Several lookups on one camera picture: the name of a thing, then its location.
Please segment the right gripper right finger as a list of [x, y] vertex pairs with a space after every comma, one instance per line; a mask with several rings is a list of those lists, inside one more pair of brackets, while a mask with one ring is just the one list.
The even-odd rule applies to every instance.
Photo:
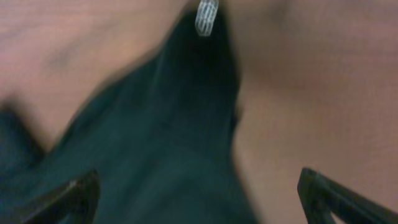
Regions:
[[303, 168], [297, 185], [307, 222], [397, 224], [397, 213], [353, 192], [319, 172]]

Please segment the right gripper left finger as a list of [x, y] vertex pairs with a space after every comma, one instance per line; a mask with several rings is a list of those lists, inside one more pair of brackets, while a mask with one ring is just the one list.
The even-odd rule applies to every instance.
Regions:
[[100, 198], [97, 171], [69, 180], [18, 209], [19, 223], [92, 223]]

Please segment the black polo shirt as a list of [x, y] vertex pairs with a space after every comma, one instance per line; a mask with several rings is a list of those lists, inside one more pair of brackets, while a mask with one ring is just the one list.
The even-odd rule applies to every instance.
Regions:
[[238, 71], [228, 21], [186, 13], [159, 53], [110, 83], [43, 159], [1, 176], [8, 214], [96, 170], [95, 223], [256, 223], [232, 162]]

